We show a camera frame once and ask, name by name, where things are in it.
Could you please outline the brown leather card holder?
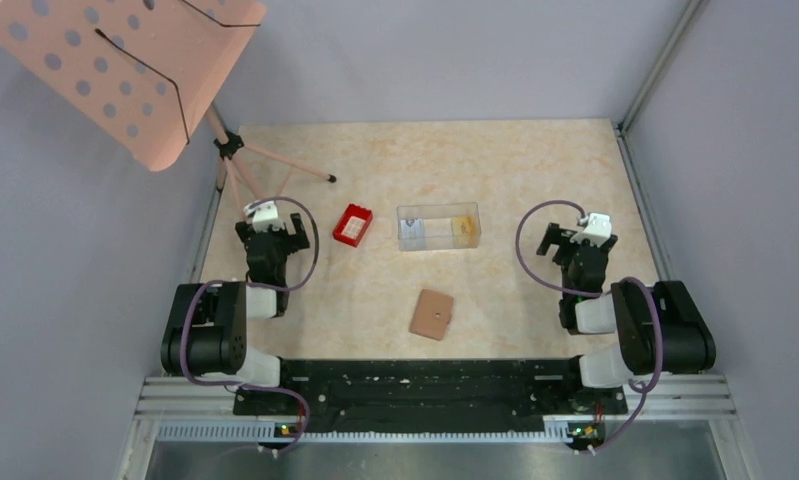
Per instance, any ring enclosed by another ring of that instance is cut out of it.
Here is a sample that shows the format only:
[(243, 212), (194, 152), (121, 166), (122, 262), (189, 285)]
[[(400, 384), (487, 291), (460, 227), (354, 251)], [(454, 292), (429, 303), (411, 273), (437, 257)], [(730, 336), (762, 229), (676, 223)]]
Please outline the brown leather card holder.
[(455, 299), (450, 295), (423, 289), (418, 297), (409, 332), (435, 341), (443, 340), (452, 319), (454, 303)]

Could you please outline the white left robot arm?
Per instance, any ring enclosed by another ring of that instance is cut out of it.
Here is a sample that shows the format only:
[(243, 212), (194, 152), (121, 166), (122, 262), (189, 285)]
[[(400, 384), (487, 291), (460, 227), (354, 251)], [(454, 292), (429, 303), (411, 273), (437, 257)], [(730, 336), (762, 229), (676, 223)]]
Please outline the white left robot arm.
[(250, 321), (286, 313), (292, 291), (286, 279), (288, 258), (311, 247), (302, 216), (293, 213), (289, 219), (291, 228), (278, 218), (264, 222), (261, 231), (247, 222), (235, 225), (246, 253), (244, 281), (177, 287), (161, 341), (166, 373), (181, 376), (185, 358), (190, 374), (200, 381), (258, 386), (258, 401), (272, 413), (292, 407), (296, 388), (281, 377), (281, 359), (250, 347), (247, 339)]

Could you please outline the clear acrylic card box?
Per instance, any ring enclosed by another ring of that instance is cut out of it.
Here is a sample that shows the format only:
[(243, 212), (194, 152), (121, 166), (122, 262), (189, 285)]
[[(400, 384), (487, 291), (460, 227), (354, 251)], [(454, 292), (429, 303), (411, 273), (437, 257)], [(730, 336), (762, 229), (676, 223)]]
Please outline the clear acrylic card box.
[(399, 234), (398, 222), (400, 220), (419, 218), (424, 221), (425, 234), (426, 234), (426, 249), (423, 251), (456, 249), (454, 247), (451, 219), (453, 217), (471, 216), (474, 218), (476, 222), (476, 229), (478, 233), (478, 246), (479, 246), (480, 237), (481, 237), (481, 222), (479, 218), (478, 204), (475, 202), (452, 203), (452, 204), (403, 205), (397, 207), (396, 215), (397, 215), (397, 241)]

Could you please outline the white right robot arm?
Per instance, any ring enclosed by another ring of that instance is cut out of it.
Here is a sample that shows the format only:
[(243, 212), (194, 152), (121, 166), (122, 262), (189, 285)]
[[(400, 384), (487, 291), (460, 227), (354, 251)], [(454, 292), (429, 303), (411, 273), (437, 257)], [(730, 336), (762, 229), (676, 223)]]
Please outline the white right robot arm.
[(605, 292), (609, 254), (617, 241), (612, 234), (600, 244), (576, 230), (550, 223), (536, 251), (556, 252), (562, 296), (559, 321), (571, 335), (614, 335), (616, 342), (571, 361), (576, 375), (561, 385), (564, 404), (587, 412), (602, 397), (602, 389), (620, 387), (655, 371), (696, 374), (711, 369), (716, 344), (685, 284), (658, 281), (639, 287), (619, 281)]

